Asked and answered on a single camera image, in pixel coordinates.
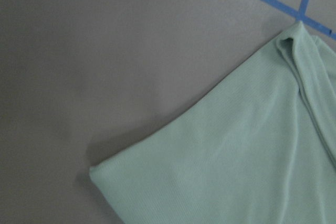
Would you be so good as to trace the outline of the sage green long-sleeve shirt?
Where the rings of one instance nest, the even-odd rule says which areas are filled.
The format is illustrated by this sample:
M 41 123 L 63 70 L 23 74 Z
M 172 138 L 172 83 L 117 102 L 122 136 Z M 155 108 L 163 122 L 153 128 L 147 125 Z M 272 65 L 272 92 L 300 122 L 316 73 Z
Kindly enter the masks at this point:
M 335 223 L 335 52 L 293 24 L 89 176 L 124 223 Z

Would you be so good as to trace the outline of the blue tape line crosswise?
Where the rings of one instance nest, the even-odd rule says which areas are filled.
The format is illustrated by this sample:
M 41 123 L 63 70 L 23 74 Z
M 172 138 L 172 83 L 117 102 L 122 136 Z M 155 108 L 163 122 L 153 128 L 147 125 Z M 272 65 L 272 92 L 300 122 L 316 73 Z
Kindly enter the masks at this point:
M 298 9 L 294 9 L 279 0 L 260 0 L 267 5 L 287 14 L 296 20 L 302 21 L 304 24 L 313 28 L 314 30 L 326 35 L 327 37 L 335 40 L 335 30 L 321 24 L 320 22 L 308 17 L 306 11 L 308 8 L 309 0 L 301 0 Z

